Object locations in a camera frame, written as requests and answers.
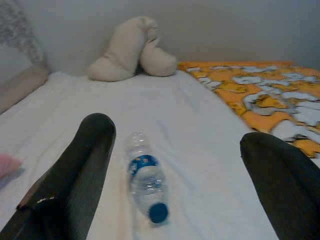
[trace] cartoon print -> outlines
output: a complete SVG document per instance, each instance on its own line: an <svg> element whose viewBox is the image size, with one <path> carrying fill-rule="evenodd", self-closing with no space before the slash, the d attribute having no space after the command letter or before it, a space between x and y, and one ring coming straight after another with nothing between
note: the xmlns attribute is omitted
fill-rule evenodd
<svg viewBox="0 0 320 240"><path fill-rule="evenodd" d="M290 63L183 62L193 75L256 131L320 158L320 72Z"/></svg>

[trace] white bed sheet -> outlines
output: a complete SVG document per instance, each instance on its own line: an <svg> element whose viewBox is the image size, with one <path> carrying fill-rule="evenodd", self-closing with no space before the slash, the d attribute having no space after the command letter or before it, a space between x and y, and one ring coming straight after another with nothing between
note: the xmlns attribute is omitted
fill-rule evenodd
<svg viewBox="0 0 320 240"><path fill-rule="evenodd" d="M88 240L277 239L240 155L239 141L250 130L181 71L120 82L54 73L0 115L0 152L23 161L22 170L0 181L0 229L91 113L110 116L117 136ZM150 138L167 177L170 216L157 227L128 193L123 142L132 132Z"/></svg>

